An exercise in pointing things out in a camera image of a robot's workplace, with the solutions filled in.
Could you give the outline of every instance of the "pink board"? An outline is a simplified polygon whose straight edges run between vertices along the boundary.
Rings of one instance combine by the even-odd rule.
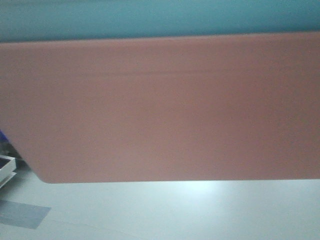
[[[320,32],[0,44],[46,182],[320,178]]]

